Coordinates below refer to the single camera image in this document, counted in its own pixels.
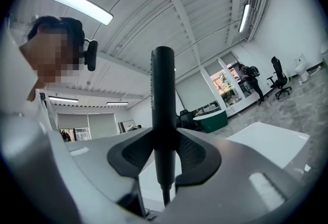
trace green counter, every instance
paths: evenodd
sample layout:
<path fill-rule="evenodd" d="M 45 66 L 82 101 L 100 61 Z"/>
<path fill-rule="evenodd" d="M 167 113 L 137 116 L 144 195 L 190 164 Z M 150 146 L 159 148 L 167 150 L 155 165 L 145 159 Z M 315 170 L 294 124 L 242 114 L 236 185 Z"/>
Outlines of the green counter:
<path fill-rule="evenodd" d="M 207 133 L 223 128 L 228 124 L 228 116 L 225 110 L 220 110 L 208 115 L 197 116 L 194 120 Z"/>

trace fluorescent light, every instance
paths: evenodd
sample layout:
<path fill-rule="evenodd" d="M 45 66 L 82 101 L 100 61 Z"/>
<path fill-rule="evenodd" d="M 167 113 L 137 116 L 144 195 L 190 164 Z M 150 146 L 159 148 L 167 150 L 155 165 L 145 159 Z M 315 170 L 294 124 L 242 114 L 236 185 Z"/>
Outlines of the fluorescent light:
<path fill-rule="evenodd" d="M 56 96 L 49 96 L 50 100 L 56 100 L 56 101 L 65 101 L 65 102 L 74 102 L 77 103 L 77 99 L 71 99 L 71 98 L 63 98 L 63 97 L 56 97 Z"/>
<path fill-rule="evenodd" d="M 129 102 L 107 102 L 107 105 L 127 105 Z"/>
<path fill-rule="evenodd" d="M 242 13 L 241 24 L 240 24 L 240 27 L 239 27 L 239 33 L 241 33 L 244 30 L 245 23 L 246 23 L 249 11 L 250 11 L 250 5 L 245 5 L 244 6 L 244 12 Z"/>
<path fill-rule="evenodd" d="M 94 5 L 93 3 L 87 0 L 54 0 L 61 4 L 72 7 L 73 9 L 80 11 L 97 21 L 103 23 L 104 25 L 108 25 L 110 21 L 113 19 L 113 15 L 106 12 L 102 8 Z"/>

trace gray floor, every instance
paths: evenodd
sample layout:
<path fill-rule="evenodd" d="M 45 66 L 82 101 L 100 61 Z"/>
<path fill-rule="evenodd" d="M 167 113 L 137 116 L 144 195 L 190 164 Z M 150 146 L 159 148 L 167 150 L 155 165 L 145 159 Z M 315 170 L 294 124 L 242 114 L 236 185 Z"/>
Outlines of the gray floor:
<path fill-rule="evenodd" d="M 273 91 L 262 106 L 254 105 L 229 119 L 229 124 L 212 134 L 229 137 L 254 122 L 262 122 L 310 135 L 311 149 L 308 165 L 311 170 L 303 177 L 308 183 L 318 177 L 328 154 L 328 72 L 322 69 L 300 86 L 298 79 L 286 86 L 292 87 L 290 95 L 277 100 Z"/>

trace white toilet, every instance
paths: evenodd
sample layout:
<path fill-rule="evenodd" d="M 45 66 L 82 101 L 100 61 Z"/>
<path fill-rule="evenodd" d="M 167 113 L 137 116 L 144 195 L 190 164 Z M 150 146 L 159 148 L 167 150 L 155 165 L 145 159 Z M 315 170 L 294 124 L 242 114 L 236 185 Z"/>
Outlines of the white toilet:
<path fill-rule="evenodd" d="M 306 61 L 304 55 L 302 54 L 300 57 L 295 59 L 296 61 L 296 69 L 295 72 L 301 78 L 302 83 L 306 82 L 309 78 L 309 73 L 306 71 Z"/>

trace black cylinder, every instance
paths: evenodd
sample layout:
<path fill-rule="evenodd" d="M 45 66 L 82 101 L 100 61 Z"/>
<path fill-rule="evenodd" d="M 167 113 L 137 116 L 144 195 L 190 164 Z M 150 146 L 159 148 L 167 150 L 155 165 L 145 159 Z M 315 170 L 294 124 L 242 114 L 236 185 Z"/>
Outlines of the black cylinder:
<path fill-rule="evenodd" d="M 151 102 L 157 181 L 163 190 L 170 190 L 175 179 L 177 131 L 174 52 L 169 47 L 152 51 Z"/>

